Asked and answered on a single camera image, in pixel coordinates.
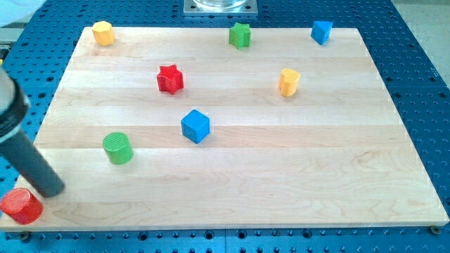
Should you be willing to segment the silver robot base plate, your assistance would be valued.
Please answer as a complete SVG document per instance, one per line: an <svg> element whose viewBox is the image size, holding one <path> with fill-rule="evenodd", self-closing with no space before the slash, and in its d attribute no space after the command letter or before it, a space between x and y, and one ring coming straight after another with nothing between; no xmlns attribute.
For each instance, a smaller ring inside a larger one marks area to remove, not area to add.
<svg viewBox="0 0 450 253"><path fill-rule="evenodd" d="M257 0L183 0L184 16L227 16L258 14Z"/></svg>

